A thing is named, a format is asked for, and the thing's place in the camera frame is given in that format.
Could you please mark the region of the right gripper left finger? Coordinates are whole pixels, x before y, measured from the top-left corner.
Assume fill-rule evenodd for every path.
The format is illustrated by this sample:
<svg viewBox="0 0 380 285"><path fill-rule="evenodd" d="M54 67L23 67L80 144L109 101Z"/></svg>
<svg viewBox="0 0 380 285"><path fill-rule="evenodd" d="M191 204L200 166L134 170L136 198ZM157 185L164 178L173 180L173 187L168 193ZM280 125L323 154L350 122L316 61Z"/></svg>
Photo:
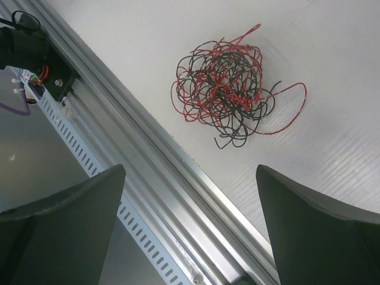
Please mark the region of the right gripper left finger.
<svg viewBox="0 0 380 285"><path fill-rule="evenodd" d="M98 284L125 183L118 164L1 213L1 284Z"/></svg>

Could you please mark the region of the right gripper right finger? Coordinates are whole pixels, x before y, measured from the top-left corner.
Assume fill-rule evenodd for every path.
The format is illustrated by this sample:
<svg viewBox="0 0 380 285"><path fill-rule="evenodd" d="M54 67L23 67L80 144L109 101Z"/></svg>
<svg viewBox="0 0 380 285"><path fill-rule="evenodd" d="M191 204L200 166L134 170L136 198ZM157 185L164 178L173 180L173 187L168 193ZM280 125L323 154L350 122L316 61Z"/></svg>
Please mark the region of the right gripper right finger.
<svg viewBox="0 0 380 285"><path fill-rule="evenodd" d="M281 284L379 284L379 214L256 169Z"/></svg>

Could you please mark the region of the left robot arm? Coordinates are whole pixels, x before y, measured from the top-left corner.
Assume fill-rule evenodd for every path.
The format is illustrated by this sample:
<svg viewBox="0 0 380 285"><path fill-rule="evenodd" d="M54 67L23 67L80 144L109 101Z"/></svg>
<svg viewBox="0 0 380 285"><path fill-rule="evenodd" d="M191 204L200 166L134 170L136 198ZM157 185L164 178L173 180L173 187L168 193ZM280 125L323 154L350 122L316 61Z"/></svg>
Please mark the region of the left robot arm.
<svg viewBox="0 0 380 285"><path fill-rule="evenodd" d="M50 45L35 16L16 10L10 21L2 18L1 24L1 69L35 71L47 63Z"/></svg>

